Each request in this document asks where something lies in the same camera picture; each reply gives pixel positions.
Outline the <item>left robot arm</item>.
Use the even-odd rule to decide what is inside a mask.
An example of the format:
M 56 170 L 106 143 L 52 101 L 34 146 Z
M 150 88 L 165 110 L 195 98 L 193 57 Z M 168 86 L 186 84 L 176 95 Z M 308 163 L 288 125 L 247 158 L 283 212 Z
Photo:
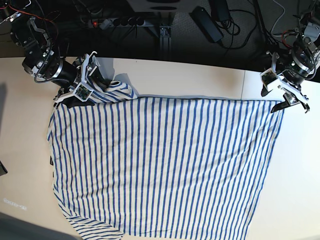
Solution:
M 313 0 L 308 9 L 295 17 L 297 27 L 281 35 L 283 44 L 287 36 L 295 36 L 292 46 L 282 52 L 267 51 L 271 65 L 260 73 L 262 97 L 276 89 L 283 91 L 284 101 L 271 109 L 272 114 L 295 105 L 302 105 L 308 112 L 309 98 L 302 93 L 302 83 L 315 82 L 320 68 L 320 2 Z

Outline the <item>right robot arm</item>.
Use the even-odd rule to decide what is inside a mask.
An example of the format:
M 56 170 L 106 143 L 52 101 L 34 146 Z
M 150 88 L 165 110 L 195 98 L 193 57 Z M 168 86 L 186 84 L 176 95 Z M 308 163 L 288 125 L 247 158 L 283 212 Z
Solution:
M 53 99 L 54 106 L 60 104 L 68 108 L 93 106 L 109 102 L 107 89 L 111 81 L 103 77 L 97 52 L 77 57 L 72 63 L 61 56 L 59 45 L 55 44 L 47 26 L 50 22 L 44 16 L 27 12 L 33 1 L 24 0 L 15 7 L 10 0 L 0 2 L 1 22 L 10 22 L 10 36 L 13 42 L 23 48 L 24 71 L 37 84 L 53 83 L 59 90 Z

